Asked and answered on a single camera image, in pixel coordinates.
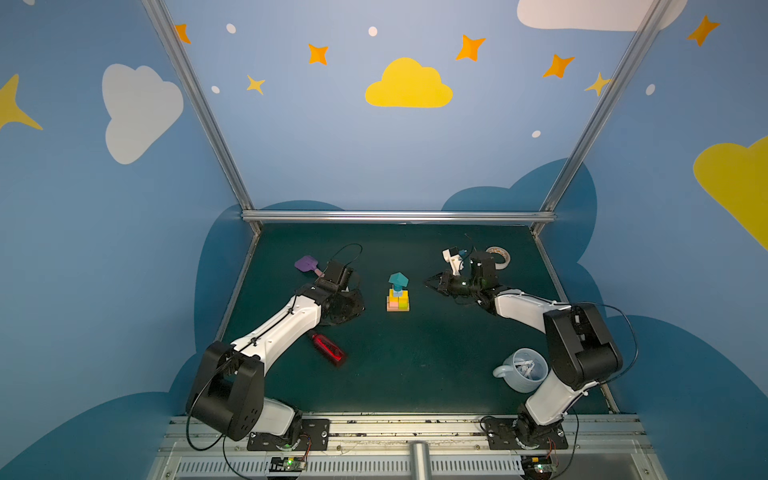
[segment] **red flashlight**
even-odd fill
[[[327,336],[315,332],[309,331],[309,335],[312,338],[312,344],[316,349],[320,351],[333,365],[341,366],[346,361],[346,353],[341,350],[334,342],[331,342]]]

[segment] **stacked blocks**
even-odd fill
[[[392,288],[389,289],[389,297],[386,301],[387,312],[408,312],[411,309],[408,301],[408,290],[403,287],[408,286],[408,278],[402,273],[393,273],[389,276],[389,282]]]
[[[386,311],[387,312],[408,312],[411,306],[408,302],[408,290],[400,290],[396,292],[394,289],[389,289],[389,297],[387,298]]]

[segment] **mug handle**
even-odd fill
[[[493,369],[493,376],[496,377],[497,379],[500,379],[501,377],[506,375],[507,372],[511,372],[514,369],[515,367],[512,365],[497,366],[496,368]]]

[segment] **yellow cloud painting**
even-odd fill
[[[768,249],[768,137],[751,147],[717,144],[694,163],[699,184]]]
[[[382,80],[366,90],[366,101],[376,107],[437,108],[446,106],[453,90],[432,67],[412,58],[398,58],[384,70]]]

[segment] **black cable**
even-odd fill
[[[296,291],[294,291],[294,292],[293,292],[293,303],[291,303],[291,306],[290,306],[290,307],[288,307],[288,310],[286,310],[286,313],[285,313],[285,315],[281,316],[281,317],[280,317],[280,319],[279,319],[279,320],[277,320],[275,323],[273,323],[273,324],[272,324],[272,326],[271,326],[270,328],[268,328],[268,329],[264,330],[264,331],[261,333],[261,335],[259,335],[259,338],[263,337],[264,335],[266,335],[266,333],[267,333],[267,332],[269,332],[271,329],[275,328],[275,326],[279,325],[279,324],[280,324],[280,322],[282,322],[283,320],[285,320],[285,318],[286,318],[288,315],[293,315],[293,308],[296,306],[296,299],[298,298],[298,293],[299,293],[299,290],[296,290]],[[256,345],[256,337],[253,337],[253,338],[251,339],[251,342],[252,342],[254,345]]]
[[[579,421],[578,421],[578,414],[574,410],[574,415],[576,415],[576,436],[574,436],[574,446],[571,450],[571,458],[568,460],[568,464],[563,468],[563,471],[555,475],[554,477],[550,477],[549,480],[555,480],[556,478],[562,476],[566,470],[568,470],[568,467],[571,466],[571,462],[574,461],[574,455],[576,455],[576,441],[578,440],[578,427],[579,427]]]
[[[347,263],[344,263],[344,266],[347,266],[347,265],[349,265],[350,263],[354,262],[355,260],[357,260],[357,258],[358,258],[358,257],[360,256],[360,254],[362,253],[362,245],[360,245],[359,243],[348,243],[348,244],[347,244],[347,245],[345,245],[344,247],[341,247],[341,248],[339,248],[339,251],[337,251],[336,253],[334,253],[334,254],[331,256],[330,260],[328,260],[328,261],[330,262],[331,260],[333,260],[334,258],[336,258],[336,255],[338,255],[339,253],[341,253],[341,251],[342,251],[342,250],[344,250],[344,249],[345,249],[345,248],[347,248],[347,247],[351,247],[352,245],[357,245],[358,247],[360,247],[360,251],[357,253],[357,256],[356,256],[355,258],[351,259],[351,260],[350,260],[349,262],[347,262]]]
[[[246,347],[251,346],[251,345],[255,345],[255,344],[256,344],[255,343],[255,339],[251,339],[250,342],[246,343],[246,345],[243,348],[237,350],[237,352],[238,353],[242,352],[243,350],[246,349]],[[194,412],[194,406],[197,405],[197,400],[200,399],[200,397],[203,395],[203,392],[205,392],[205,389],[208,388],[208,386],[210,385],[211,382],[213,382],[213,380],[216,378],[216,375],[218,375],[219,373],[222,373],[224,371],[224,369],[226,369],[230,365],[230,363],[232,363],[232,360],[234,358],[235,358],[235,356],[232,355],[230,358],[224,360],[224,363],[222,363],[221,366],[219,366],[219,368],[216,369],[214,374],[212,376],[210,376],[208,381],[205,382],[205,385],[197,393],[197,396],[194,398],[194,401],[192,402],[192,406],[190,407],[189,415],[187,415],[187,430],[186,430],[186,432],[187,432],[187,443],[189,444],[189,446],[193,450],[197,450],[198,452],[205,452],[208,449],[212,449],[219,442],[219,440],[221,440],[221,438],[224,437],[224,434],[222,433],[221,435],[219,435],[219,438],[216,439],[215,442],[211,443],[210,445],[208,445],[207,447],[202,448],[202,449],[200,447],[196,447],[195,445],[192,445],[192,439],[190,438],[190,419],[192,418],[192,413]]]
[[[472,244],[472,250],[470,250],[469,253],[476,251],[477,249],[475,248],[475,241],[472,239],[472,237],[470,237],[467,233],[464,233],[464,236],[469,238],[469,242]]]
[[[485,429],[485,420],[486,419],[494,419],[496,420],[496,417],[493,415],[486,415],[483,418],[480,419],[480,429],[485,433],[486,435],[491,435],[491,432]]]
[[[223,442],[221,442],[221,453],[224,454],[224,461],[227,463],[227,467],[230,468],[230,470],[237,475],[240,478],[245,478],[245,480],[255,480],[254,478],[248,478],[245,475],[241,474],[234,468],[232,468],[232,464],[230,464],[230,460],[227,458],[227,450],[224,448],[224,446],[227,444],[227,439],[225,438]]]
[[[635,335],[634,333],[634,328],[632,328],[632,323],[629,321],[629,317],[627,317],[627,315],[624,312],[622,312],[615,306],[606,305],[605,303],[596,303],[596,302],[579,302],[579,303],[589,303],[590,305],[603,306],[605,308],[612,308],[616,310],[621,314],[622,317],[624,317],[624,320],[627,321],[627,325],[629,326],[629,331],[632,332],[632,340],[634,341],[634,358],[632,359],[632,362],[630,362],[629,366],[626,369],[624,369],[623,372],[619,373],[612,379],[608,379],[608,380],[605,380],[604,382],[601,382],[601,385],[604,385],[608,382],[613,382],[615,379],[621,378],[622,376],[624,376],[624,374],[630,371],[630,369],[634,366],[635,362],[637,361],[637,356],[640,354],[640,347],[637,344],[637,335]]]

